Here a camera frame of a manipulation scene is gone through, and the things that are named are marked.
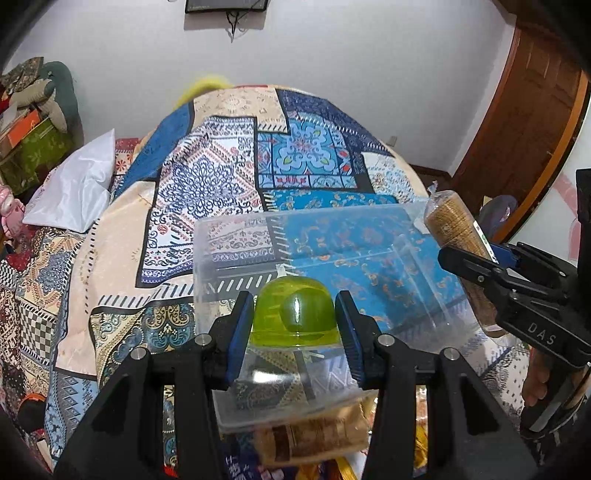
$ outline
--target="pink toy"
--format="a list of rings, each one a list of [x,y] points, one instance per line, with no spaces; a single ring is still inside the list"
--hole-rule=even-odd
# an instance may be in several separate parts
[[[2,216],[2,229],[7,238],[21,240],[26,236],[27,229],[22,225],[25,216],[25,206],[12,194],[7,185],[0,186],[0,215]]]

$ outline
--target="bed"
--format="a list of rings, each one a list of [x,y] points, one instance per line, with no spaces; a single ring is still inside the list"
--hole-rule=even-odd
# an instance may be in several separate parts
[[[325,99],[275,86],[202,95],[141,141],[118,140],[111,192],[110,206],[86,234],[40,228],[30,256],[0,261],[0,401],[14,419],[23,396],[47,397],[53,461],[131,349],[162,352],[194,335],[195,221],[427,197],[404,159],[351,117]],[[440,300],[465,306],[457,279],[436,262],[433,239],[404,220],[399,226],[412,233]],[[277,245],[275,236],[251,232],[236,243],[235,255],[283,249],[289,256],[296,240],[287,235]],[[257,272],[246,269],[245,284],[249,275]],[[370,291],[370,276],[359,278],[335,287],[354,297],[356,290]],[[216,301],[229,311],[238,292],[228,292]],[[406,295],[400,304],[412,309]],[[389,325],[388,313],[372,310],[368,297],[364,311]],[[517,420],[527,351],[499,346],[479,329],[456,346]],[[166,435],[165,461],[173,465],[174,430]]]

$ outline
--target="clear plastic container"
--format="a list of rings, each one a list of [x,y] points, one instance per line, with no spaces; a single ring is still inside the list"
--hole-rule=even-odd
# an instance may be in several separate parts
[[[333,299],[349,290],[360,312],[412,348],[460,347],[478,324],[457,278],[437,262],[425,202],[287,210],[201,220],[194,235],[196,333],[256,298],[277,277],[303,275]],[[222,432],[282,424],[364,398],[340,345],[249,345],[238,379],[214,392]]]

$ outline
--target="white wall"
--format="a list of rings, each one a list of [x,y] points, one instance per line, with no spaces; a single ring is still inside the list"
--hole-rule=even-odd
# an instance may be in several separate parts
[[[271,0],[264,27],[233,43],[223,14],[183,10],[184,0],[57,0],[10,64],[66,63],[87,140],[113,127],[145,135],[189,84],[220,73],[324,96],[376,136],[397,135],[410,163],[447,170],[508,31],[491,0]]]
[[[472,145],[472,141],[474,137],[478,133],[478,129],[484,120],[486,112],[492,102],[492,98],[495,96],[496,88],[501,81],[501,76],[503,75],[503,71],[505,70],[505,64],[507,62],[507,58],[509,56],[509,51],[511,49],[511,44],[513,43],[513,34],[515,33],[515,15],[505,14],[505,28],[503,30],[503,35],[501,37],[501,42],[499,43],[499,48],[496,54],[495,61],[492,65],[492,71],[488,79],[488,83],[486,84],[484,94],[478,105],[476,106],[476,112],[474,114],[474,118],[472,119],[470,126],[468,127],[468,131],[458,148],[456,153],[456,157],[453,159],[450,167],[447,169],[447,172],[453,176],[460,163],[464,159],[464,156],[468,152],[468,148]]]
[[[587,110],[579,136],[560,172],[566,177],[564,181],[569,181],[573,186],[576,185],[575,171],[578,168],[591,167],[590,114],[591,108]],[[570,232],[576,220],[576,205],[569,207],[560,194],[562,189],[557,186],[555,182],[534,213],[511,239],[511,243],[525,242],[576,264],[577,256],[569,255]]]

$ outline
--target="orange box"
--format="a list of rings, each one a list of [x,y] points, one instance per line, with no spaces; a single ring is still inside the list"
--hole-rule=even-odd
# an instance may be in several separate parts
[[[39,117],[38,110],[33,110],[25,118],[17,120],[8,133],[0,140],[0,157],[6,157],[40,123],[41,117]]]

